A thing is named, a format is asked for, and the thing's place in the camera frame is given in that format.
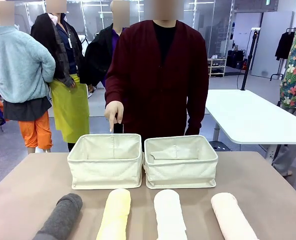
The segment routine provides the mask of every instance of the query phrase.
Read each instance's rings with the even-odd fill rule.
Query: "brown table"
[[[236,196],[260,240],[296,240],[296,191],[256,152],[218,152],[217,187],[177,189],[189,240],[224,240],[210,199]],[[0,240],[31,240],[65,194],[83,199],[71,240],[95,240],[110,190],[72,190],[66,153],[26,157],[0,183]],[[128,240],[156,240],[153,199],[159,190],[131,189]]]

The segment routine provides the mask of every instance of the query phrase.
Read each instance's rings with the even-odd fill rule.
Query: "rolled towel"
[[[187,240],[180,197],[174,190],[162,190],[154,198],[158,240]]]
[[[126,240],[130,206],[131,196],[128,190],[120,188],[110,192],[97,240]]]
[[[81,208],[80,196],[73,193],[63,196],[33,240],[68,239]]]
[[[225,240],[258,240],[234,195],[218,193],[211,204]]]

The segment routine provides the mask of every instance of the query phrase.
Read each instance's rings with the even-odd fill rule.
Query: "purple shirt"
[[[117,46],[117,42],[119,40],[120,36],[116,33],[116,31],[114,31],[114,29],[112,29],[112,55],[114,52],[114,49],[116,49]],[[102,81],[102,85],[104,87],[106,87],[106,77],[104,77],[103,81]]]

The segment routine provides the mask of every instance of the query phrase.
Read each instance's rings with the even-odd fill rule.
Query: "black pole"
[[[244,76],[243,76],[243,82],[242,82],[242,87],[241,87],[242,91],[244,91],[245,90],[244,88],[246,87],[246,81],[247,81],[247,77],[248,77],[248,73],[249,73],[249,69],[250,69],[250,63],[251,63],[251,59],[252,59],[252,52],[254,49],[254,45],[256,43],[257,35],[258,35],[258,32],[254,31],[253,37],[252,37],[252,44],[251,44],[251,48],[250,48],[250,53],[248,56],[247,68],[246,68],[246,72],[244,73]]]

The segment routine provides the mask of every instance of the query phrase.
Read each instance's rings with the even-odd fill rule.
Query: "orange shorts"
[[[47,150],[53,146],[48,111],[35,121],[19,121],[19,126],[26,147]]]

